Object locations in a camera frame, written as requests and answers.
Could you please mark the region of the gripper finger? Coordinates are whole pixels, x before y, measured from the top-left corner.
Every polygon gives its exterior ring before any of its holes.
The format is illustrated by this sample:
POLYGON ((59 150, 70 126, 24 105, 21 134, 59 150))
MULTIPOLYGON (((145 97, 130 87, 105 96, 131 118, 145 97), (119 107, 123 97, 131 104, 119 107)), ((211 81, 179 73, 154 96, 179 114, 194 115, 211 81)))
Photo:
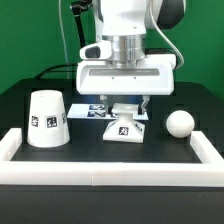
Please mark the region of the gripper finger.
POLYGON ((146 106, 150 101, 150 96, 149 95, 148 96, 142 96, 142 100, 143 100, 143 102, 140 106, 140 109, 141 109, 141 113, 144 114, 145 111, 146 111, 146 106))
POLYGON ((107 95, 100 95, 100 101, 105 106, 105 108, 108 108, 109 107, 109 105, 107 103, 107 95))

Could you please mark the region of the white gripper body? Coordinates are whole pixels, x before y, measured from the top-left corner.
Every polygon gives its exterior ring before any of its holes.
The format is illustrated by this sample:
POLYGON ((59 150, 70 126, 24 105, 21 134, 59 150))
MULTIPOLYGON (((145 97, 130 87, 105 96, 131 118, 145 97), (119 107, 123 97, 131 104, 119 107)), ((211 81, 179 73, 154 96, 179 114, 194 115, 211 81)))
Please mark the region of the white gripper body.
POLYGON ((113 68, 106 60, 79 63, 76 87, 84 95, 169 95, 174 90, 174 54, 152 54, 135 68, 113 68))

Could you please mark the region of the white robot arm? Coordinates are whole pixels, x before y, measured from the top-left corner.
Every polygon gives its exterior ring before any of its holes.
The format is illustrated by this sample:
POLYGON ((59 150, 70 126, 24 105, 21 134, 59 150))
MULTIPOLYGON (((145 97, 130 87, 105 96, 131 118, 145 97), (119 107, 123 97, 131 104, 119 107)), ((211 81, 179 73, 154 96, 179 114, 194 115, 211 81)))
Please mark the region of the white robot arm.
POLYGON ((83 95, 152 95, 174 90, 173 70, 184 64, 178 49, 148 54, 148 29, 162 32, 184 17, 186 0, 93 0, 96 42, 80 50, 76 88, 83 95))

